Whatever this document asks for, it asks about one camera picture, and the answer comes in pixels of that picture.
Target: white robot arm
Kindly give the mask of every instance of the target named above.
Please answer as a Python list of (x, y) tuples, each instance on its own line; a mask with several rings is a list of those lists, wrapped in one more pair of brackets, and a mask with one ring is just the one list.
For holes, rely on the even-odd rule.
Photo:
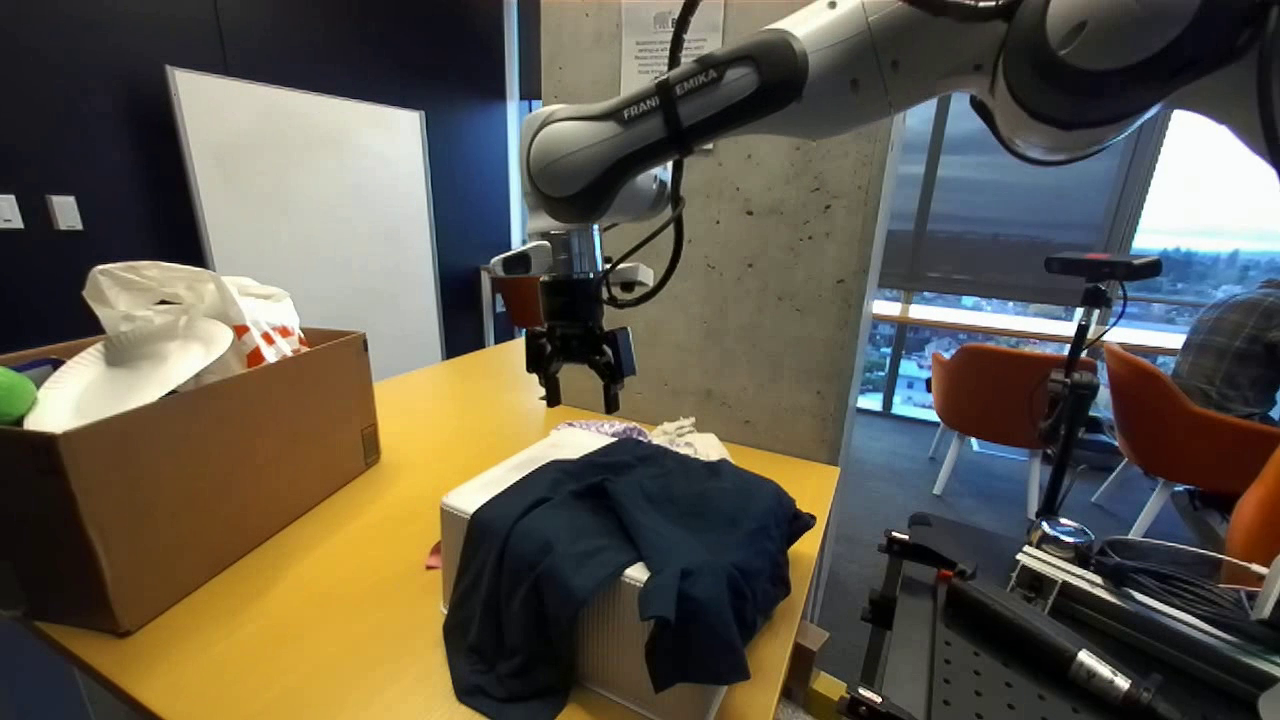
[(554, 244), (530, 370), (594, 365), (618, 409), (627, 340), (602, 328), (602, 220), (666, 205), (649, 178), (724, 137), (833, 137), (964, 94), (1034, 164), (1102, 152), (1159, 105), (1223, 120), (1267, 157), (1275, 0), (815, 0), (762, 38), (523, 124), (523, 196)]

